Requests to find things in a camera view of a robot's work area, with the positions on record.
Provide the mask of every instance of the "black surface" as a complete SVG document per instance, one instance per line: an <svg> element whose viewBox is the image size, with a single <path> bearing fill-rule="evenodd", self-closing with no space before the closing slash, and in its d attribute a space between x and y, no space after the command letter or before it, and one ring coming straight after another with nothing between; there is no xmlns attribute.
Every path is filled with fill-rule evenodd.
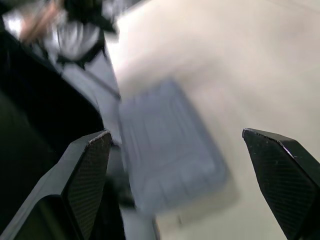
<svg viewBox="0 0 320 240"><path fill-rule="evenodd" d="M71 143L59 162L38 181L0 239L87 239L91 230L84 234L83 227L93 226L102 199L111 139L110 133L97 132ZM85 215L78 215L79 206Z"/></svg>
<svg viewBox="0 0 320 240"><path fill-rule="evenodd" d="M58 157L0 90L0 234Z"/></svg>
<svg viewBox="0 0 320 240"><path fill-rule="evenodd" d="M22 48L9 34L0 37L0 48L9 52L9 71L1 73L6 74L0 80L1 89L25 112L58 157L72 141L104 129L97 110L49 62Z"/></svg>
<svg viewBox="0 0 320 240"><path fill-rule="evenodd" d="M320 239L320 164L297 141L245 129L260 190L289 240Z"/></svg>

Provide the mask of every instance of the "beige floor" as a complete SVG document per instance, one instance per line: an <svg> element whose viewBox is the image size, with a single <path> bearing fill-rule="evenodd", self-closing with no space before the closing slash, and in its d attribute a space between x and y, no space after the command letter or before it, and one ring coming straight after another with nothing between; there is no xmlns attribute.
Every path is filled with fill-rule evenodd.
<svg viewBox="0 0 320 240"><path fill-rule="evenodd" d="M284 240L242 129L297 139L320 159L320 1L151 0L109 50L126 98L173 76L230 171L226 188L158 217L163 240Z"/></svg>

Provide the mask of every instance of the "white floor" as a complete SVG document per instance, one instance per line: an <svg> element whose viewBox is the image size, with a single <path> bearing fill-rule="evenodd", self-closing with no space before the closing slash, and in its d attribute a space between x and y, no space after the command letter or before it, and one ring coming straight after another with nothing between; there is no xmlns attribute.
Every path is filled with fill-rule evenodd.
<svg viewBox="0 0 320 240"><path fill-rule="evenodd" d="M167 76L220 147L226 188L158 217L163 240L284 240L243 128L298 140L320 160L320 1L150 0L119 20L109 51L121 95Z"/></svg>

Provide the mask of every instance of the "person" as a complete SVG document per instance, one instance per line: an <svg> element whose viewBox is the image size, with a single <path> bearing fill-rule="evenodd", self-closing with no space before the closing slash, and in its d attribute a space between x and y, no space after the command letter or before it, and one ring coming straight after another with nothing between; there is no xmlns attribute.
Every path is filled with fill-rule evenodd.
<svg viewBox="0 0 320 240"><path fill-rule="evenodd" d="M98 26L69 19L64 0L1 0L13 10L2 15L3 28L20 42L38 44L54 56L81 59L101 36Z"/></svg>

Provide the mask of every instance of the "person's arm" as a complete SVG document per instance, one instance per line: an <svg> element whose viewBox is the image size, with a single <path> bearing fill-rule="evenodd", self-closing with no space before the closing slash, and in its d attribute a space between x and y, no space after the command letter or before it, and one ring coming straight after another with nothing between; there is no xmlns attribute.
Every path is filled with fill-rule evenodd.
<svg viewBox="0 0 320 240"><path fill-rule="evenodd" d="M26 17L21 27L20 39L23 42L30 43L41 37L59 15L59 12L59 6L51 1L36 16Z"/></svg>
<svg viewBox="0 0 320 240"><path fill-rule="evenodd" d="M30 43L46 33L59 15L60 6L60 2L50 1L38 13L22 13L19 9L10 11L2 16L4 28L18 40Z"/></svg>

